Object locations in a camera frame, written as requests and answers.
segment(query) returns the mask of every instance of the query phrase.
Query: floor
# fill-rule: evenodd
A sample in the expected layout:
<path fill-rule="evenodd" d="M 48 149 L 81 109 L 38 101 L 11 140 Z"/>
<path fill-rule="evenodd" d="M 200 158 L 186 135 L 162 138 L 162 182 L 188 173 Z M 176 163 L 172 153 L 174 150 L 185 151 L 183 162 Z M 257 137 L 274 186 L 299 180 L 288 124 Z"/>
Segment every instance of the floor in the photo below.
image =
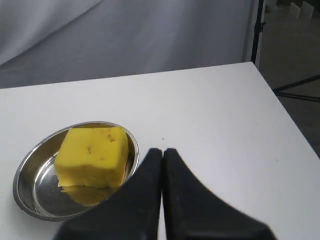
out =
<path fill-rule="evenodd" d="M 271 88 L 320 74 L 320 17 L 295 19 L 287 7 L 265 15 L 260 72 Z M 320 97 L 320 80 L 287 93 Z M 320 156 L 320 103 L 279 97 L 279 100 Z"/>

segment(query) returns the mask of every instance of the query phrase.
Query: metal dish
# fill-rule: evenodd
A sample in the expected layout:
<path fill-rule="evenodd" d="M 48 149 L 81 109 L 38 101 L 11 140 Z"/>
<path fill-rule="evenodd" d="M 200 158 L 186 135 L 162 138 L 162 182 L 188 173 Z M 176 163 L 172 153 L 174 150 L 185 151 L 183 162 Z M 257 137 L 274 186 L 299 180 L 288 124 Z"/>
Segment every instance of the metal dish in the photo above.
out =
<path fill-rule="evenodd" d="M 58 188 L 54 161 L 69 129 L 99 127 L 120 126 L 103 121 L 75 124 L 42 140 L 25 156 L 13 180 L 13 197 L 25 213 L 46 221 L 65 221 L 92 208 L 76 203 Z M 128 130 L 125 131 L 129 140 L 129 156 L 124 181 L 134 174 L 139 162 L 137 141 Z"/>

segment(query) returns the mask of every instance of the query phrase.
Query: bowl rim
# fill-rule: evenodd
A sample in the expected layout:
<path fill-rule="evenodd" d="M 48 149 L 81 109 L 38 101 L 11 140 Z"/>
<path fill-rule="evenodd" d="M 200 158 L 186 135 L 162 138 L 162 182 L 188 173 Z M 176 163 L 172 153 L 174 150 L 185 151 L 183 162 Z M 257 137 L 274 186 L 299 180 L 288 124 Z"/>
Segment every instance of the bowl rim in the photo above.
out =
<path fill-rule="evenodd" d="M 133 159 L 133 164 L 132 164 L 132 167 L 131 167 L 131 170 L 126 178 L 126 180 L 123 182 L 125 183 L 134 173 L 135 171 L 137 170 L 137 167 L 138 167 L 138 164 L 139 164 L 139 147 L 138 147 L 138 143 L 137 143 L 137 140 L 135 139 L 135 137 L 133 136 L 133 134 L 128 130 L 126 129 L 125 127 L 119 125 L 119 124 L 116 124 L 116 123 L 113 123 L 113 122 L 109 122 L 109 121 L 85 121 L 85 122 L 80 122 L 80 123 L 76 123 L 76 124 L 73 124 L 73 125 L 70 125 L 70 126 L 67 126 L 67 127 L 64 127 L 54 133 L 52 133 L 51 135 L 47 136 L 46 138 L 44 138 L 43 140 L 41 140 L 38 144 L 36 144 L 32 149 L 31 151 L 28 152 L 28 154 L 23 158 L 22 162 L 20 163 L 19 167 L 17 168 L 16 172 L 15 172 L 15 175 L 14 175 L 14 179 L 13 179 L 13 184 L 12 184 L 12 191 L 13 191 L 13 198 L 16 202 L 16 204 L 18 205 L 18 207 L 24 212 L 26 213 L 27 215 L 29 216 L 32 216 L 34 218 L 37 218 L 37 219 L 40 219 L 40 220 L 45 220 L 45 221 L 51 221 L 51 222 L 60 222 L 60 221 L 66 221 L 66 220 L 69 220 L 71 218 L 74 218 L 76 216 L 79 216 L 85 212 L 87 212 L 88 210 L 90 210 L 91 208 L 89 208 L 88 210 L 85 210 L 83 212 L 80 212 L 80 213 L 75 213 L 75 214 L 72 214 L 72 215 L 68 215 L 68 216 L 59 216 L 59 217 L 53 217 L 53 216 L 46 216 L 46 215 L 40 215 L 38 214 L 37 212 L 34 212 L 34 211 L 31 211 L 24 203 L 23 201 L 21 200 L 20 198 L 20 194 L 19 194 L 19 191 L 18 191 L 18 181 L 19 181 L 19 178 L 20 178 L 20 174 L 22 172 L 22 169 L 23 167 L 25 166 L 26 162 L 28 161 L 29 157 L 43 144 L 45 143 L 46 141 L 48 141 L 49 139 L 53 138 L 54 136 L 66 131 L 66 130 L 69 130 L 69 129 L 72 129 L 72 128 L 75 128 L 75 127 L 79 127 L 79 126 L 82 126 L 82 125 L 89 125 L 89 124 L 102 124 L 102 125 L 109 125 L 109 126 L 112 126 L 112 127 L 121 127 L 125 130 L 126 134 L 129 136 L 129 138 L 132 140 L 132 143 L 133 143 L 133 148 L 134 148 L 134 159 Z"/>

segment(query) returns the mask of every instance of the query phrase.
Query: white table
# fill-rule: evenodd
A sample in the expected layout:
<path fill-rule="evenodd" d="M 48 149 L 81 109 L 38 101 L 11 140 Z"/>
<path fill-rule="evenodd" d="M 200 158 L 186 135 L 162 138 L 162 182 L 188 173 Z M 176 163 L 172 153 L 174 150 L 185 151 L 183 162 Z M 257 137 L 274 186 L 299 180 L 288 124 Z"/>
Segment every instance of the white table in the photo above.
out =
<path fill-rule="evenodd" d="M 319 239 L 320 160 L 252 63 L 2 89 L 0 112 L 5 239 L 52 239 L 60 223 L 16 206 L 14 174 L 43 138 L 86 121 L 129 129 L 141 159 L 177 148 L 211 191 L 279 240 Z"/>

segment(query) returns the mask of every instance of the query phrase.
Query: sponge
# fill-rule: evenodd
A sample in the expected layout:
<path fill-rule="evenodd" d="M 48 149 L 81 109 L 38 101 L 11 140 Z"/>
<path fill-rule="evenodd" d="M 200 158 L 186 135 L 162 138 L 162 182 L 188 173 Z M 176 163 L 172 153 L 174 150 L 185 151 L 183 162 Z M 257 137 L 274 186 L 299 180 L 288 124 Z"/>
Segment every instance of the sponge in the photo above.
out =
<path fill-rule="evenodd" d="M 58 186 L 119 187 L 128 154 L 122 127 L 72 128 L 54 161 Z"/>

